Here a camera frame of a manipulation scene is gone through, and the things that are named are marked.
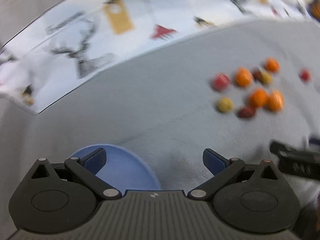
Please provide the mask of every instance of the blue gripper pad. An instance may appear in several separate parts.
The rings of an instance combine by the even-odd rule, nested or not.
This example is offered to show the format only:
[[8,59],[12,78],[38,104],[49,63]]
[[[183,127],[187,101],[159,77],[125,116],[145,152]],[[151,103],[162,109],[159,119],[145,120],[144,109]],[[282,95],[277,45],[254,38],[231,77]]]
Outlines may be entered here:
[[79,164],[96,175],[107,163],[107,154],[104,148],[98,148],[79,160]]
[[230,165],[229,160],[209,148],[204,150],[202,159],[204,166],[206,166],[213,175],[217,175]]

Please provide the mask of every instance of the orange fruit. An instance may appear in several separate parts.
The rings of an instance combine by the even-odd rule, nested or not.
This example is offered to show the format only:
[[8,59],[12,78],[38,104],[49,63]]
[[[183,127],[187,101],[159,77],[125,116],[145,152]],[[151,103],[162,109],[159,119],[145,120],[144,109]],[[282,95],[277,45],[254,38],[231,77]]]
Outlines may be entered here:
[[246,87],[252,83],[252,74],[249,70],[241,67],[236,73],[235,81],[239,87]]
[[284,108],[284,98],[280,91],[274,90],[269,95],[268,108],[273,112],[281,111]]
[[254,108],[264,107],[268,103],[268,95],[264,89],[258,88],[249,97],[249,104]]
[[265,69],[270,72],[277,73],[280,70],[279,62],[275,58],[268,57],[266,60]]

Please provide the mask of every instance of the triangular cutout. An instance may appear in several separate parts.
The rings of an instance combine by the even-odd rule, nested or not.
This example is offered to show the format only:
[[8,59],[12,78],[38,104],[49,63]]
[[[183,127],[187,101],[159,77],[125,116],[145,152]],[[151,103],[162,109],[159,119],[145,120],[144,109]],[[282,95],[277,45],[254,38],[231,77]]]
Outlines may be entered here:
[[274,173],[273,169],[270,166],[267,166],[264,169],[261,177],[264,179],[278,179],[276,174]]
[[39,165],[36,172],[32,175],[32,179],[49,177],[49,172],[44,165]]

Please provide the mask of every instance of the yellow ball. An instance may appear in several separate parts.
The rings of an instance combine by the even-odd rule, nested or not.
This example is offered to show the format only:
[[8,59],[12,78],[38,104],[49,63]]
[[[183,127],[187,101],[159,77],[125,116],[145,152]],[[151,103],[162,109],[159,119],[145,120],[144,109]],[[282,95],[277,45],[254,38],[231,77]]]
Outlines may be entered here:
[[230,112],[233,109],[233,102],[230,98],[220,98],[217,107],[222,113]]
[[262,84],[269,85],[272,83],[273,78],[267,71],[262,71],[262,75],[261,75],[260,80],[261,80]]

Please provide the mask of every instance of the red ball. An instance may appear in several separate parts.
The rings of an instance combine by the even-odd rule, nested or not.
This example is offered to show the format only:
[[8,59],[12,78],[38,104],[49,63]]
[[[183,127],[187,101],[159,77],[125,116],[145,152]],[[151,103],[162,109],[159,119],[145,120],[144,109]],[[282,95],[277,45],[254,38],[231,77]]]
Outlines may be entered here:
[[307,69],[301,70],[300,78],[301,78],[304,82],[310,81],[310,80],[311,80],[311,73],[310,73],[310,71],[307,70]]
[[213,80],[212,80],[212,88],[221,92],[225,90],[230,85],[230,79],[227,75],[223,73],[219,73]]

